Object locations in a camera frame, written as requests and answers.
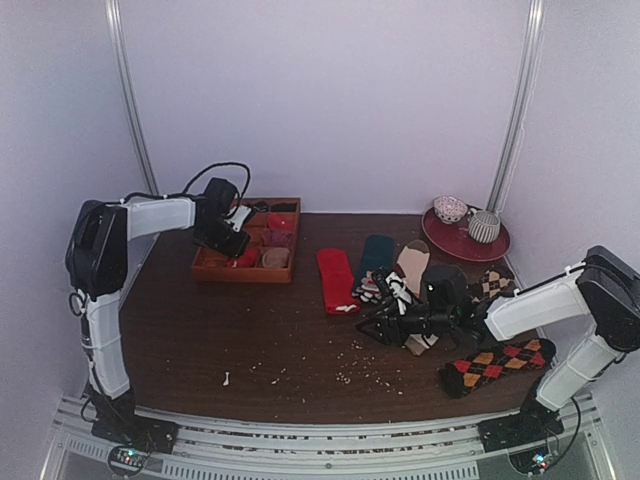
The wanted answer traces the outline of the red sock with beige toe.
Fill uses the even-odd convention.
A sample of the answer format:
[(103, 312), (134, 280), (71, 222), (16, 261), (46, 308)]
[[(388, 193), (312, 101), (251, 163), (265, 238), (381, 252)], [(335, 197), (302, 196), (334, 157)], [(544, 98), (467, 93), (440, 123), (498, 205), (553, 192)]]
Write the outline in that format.
[(248, 248), (241, 256), (229, 259), (226, 262), (226, 267), (232, 269), (254, 268), (259, 259), (260, 250), (258, 248)]

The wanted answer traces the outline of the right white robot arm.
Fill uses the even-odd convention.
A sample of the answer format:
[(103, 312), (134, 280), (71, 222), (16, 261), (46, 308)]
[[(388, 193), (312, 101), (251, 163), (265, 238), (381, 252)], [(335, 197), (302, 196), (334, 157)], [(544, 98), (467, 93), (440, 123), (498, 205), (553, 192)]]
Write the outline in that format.
[[(639, 274), (607, 248), (597, 245), (561, 273), (524, 290), (487, 272), (472, 288), (457, 266), (436, 264), (414, 294), (401, 268), (378, 269), (373, 280), (381, 298), (356, 326), (385, 346), (402, 346), (413, 335), (428, 342), (448, 336), (470, 356), (438, 371), (443, 391), (460, 399), (508, 373), (541, 370), (522, 411), (513, 419), (519, 440), (535, 440), (585, 385), (639, 348)], [(592, 325), (559, 364), (555, 344), (545, 338), (515, 342), (529, 330), (574, 318)]]

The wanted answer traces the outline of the beige rolled sock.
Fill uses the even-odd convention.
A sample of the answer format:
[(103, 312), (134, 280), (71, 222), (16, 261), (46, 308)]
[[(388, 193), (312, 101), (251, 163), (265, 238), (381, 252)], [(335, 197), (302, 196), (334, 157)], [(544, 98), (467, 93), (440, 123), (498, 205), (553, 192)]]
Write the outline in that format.
[(290, 255), (290, 249), (286, 247), (267, 248), (262, 254), (262, 266), (266, 269), (286, 269)]

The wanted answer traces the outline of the beige brown sock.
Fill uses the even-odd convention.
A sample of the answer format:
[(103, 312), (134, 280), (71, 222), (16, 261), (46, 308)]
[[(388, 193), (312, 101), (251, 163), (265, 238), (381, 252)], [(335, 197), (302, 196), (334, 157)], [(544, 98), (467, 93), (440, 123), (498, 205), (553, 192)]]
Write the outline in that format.
[(404, 347), (414, 356), (421, 356), (431, 349), (438, 340), (439, 337), (437, 335), (410, 334), (404, 343)]

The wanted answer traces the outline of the wooden compartment tray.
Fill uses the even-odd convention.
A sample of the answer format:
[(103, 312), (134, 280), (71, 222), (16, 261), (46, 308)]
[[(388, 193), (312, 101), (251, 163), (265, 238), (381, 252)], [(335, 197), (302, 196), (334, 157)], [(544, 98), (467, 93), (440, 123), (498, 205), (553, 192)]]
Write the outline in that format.
[(199, 248), (192, 263), (198, 282), (287, 284), (292, 281), (299, 232), (301, 200), (249, 198), (254, 216), (245, 224), (250, 241), (244, 255), (231, 259)]

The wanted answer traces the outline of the black striped rolled sock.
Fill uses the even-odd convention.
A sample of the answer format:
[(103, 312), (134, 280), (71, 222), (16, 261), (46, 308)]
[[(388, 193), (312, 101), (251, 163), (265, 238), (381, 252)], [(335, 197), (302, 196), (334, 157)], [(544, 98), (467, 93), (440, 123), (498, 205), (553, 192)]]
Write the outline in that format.
[(250, 204), (250, 206), (256, 210), (257, 212), (269, 212), (270, 211), (270, 204), (268, 202), (266, 202), (265, 200), (258, 200), (256, 202), (252, 202)]

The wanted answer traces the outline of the red rolled sock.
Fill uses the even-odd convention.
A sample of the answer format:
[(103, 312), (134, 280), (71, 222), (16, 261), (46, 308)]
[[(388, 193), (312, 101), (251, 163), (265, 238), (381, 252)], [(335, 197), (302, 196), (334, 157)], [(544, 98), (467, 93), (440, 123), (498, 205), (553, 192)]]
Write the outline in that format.
[(293, 231), (295, 229), (295, 214), (276, 212), (267, 216), (267, 226), (273, 230)]

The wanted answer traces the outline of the teal reindeer sock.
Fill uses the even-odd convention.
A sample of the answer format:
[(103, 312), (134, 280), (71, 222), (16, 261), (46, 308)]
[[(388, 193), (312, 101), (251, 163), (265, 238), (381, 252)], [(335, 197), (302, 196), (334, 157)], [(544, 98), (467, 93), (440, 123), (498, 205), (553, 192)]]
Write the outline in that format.
[(389, 236), (373, 234), (366, 238), (352, 288), (354, 298), (365, 304), (378, 302), (379, 289), (372, 273), (380, 268), (392, 268), (394, 248), (394, 240)]

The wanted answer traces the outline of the red round plate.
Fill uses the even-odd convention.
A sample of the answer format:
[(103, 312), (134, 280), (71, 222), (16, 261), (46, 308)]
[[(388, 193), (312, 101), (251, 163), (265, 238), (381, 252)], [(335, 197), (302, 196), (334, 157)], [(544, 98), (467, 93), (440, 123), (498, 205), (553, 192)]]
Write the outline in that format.
[(482, 244), (472, 239), (468, 233), (468, 216), (457, 223), (445, 224), (436, 216), (434, 208), (430, 208), (424, 213), (421, 223), (423, 233), (432, 244), (460, 260), (475, 263), (496, 261), (507, 254), (511, 245), (504, 225), (492, 243)]

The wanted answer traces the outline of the striped grey cup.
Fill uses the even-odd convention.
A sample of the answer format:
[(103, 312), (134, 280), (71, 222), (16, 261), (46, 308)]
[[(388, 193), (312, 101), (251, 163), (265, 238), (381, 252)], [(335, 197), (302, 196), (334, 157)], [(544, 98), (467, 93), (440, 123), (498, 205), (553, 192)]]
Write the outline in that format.
[(490, 244), (494, 242), (501, 229), (501, 220), (491, 211), (472, 209), (469, 223), (469, 236), (478, 243)]

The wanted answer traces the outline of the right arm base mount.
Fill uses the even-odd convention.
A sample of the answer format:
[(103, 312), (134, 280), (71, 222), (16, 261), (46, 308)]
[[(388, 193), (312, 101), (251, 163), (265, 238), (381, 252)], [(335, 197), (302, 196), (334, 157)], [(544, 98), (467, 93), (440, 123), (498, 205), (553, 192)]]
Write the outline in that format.
[(521, 410), (478, 424), (486, 453), (505, 451), (512, 467), (525, 475), (544, 473), (554, 459), (551, 440), (559, 444), (564, 426), (558, 414), (546, 409)]

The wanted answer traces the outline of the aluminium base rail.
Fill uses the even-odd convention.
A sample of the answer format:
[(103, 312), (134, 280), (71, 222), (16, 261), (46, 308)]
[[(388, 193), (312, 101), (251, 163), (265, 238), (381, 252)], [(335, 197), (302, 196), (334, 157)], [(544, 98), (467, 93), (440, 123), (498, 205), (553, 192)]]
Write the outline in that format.
[[(147, 408), (179, 426), (171, 454), (155, 453), (136, 479), (525, 479), (508, 453), (486, 453), (478, 424), (490, 415), (353, 425), (233, 421)], [(91, 434), (92, 408), (61, 400), (40, 479), (122, 479), (106, 463), (112, 443)], [(557, 466), (545, 479), (616, 479), (608, 439), (589, 394), (562, 409)]]

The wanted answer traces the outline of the right aluminium frame post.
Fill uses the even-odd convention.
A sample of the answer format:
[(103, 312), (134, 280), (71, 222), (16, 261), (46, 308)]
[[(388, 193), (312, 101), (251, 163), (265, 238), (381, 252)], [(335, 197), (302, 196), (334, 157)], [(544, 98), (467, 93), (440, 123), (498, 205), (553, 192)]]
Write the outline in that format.
[(514, 98), (487, 209), (500, 215), (505, 208), (522, 141), (524, 121), (532, 100), (543, 43), (546, 1), (531, 0)]

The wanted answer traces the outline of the aluminium frame post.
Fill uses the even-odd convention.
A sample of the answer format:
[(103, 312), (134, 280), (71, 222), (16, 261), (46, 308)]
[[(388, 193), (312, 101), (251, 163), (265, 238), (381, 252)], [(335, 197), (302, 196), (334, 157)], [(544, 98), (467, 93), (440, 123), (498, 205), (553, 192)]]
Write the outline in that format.
[(159, 195), (160, 190), (151, 164), (135, 97), (134, 84), (126, 49), (126, 39), (122, 24), (120, 2), (117, 0), (105, 0), (104, 4), (107, 26), (115, 55), (135, 155), (141, 168), (146, 190), (150, 194)]
[(487, 209), (500, 215), (505, 208), (522, 141), (524, 121), (532, 100), (543, 43), (546, 1), (531, 0), (514, 98)]

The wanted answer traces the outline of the left aluminium frame post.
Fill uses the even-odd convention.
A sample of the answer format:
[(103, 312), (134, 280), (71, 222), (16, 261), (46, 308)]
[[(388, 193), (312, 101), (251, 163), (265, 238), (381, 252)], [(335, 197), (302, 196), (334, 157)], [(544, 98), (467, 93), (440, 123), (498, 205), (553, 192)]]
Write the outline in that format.
[(150, 194), (159, 195), (160, 190), (151, 164), (135, 97), (134, 84), (126, 49), (126, 39), (122, 24), (120, 2), (117, 0), (105, 0), (104, 4), (107, 26), (115, 55), (135, 155), (141, 168), (146, 190)]

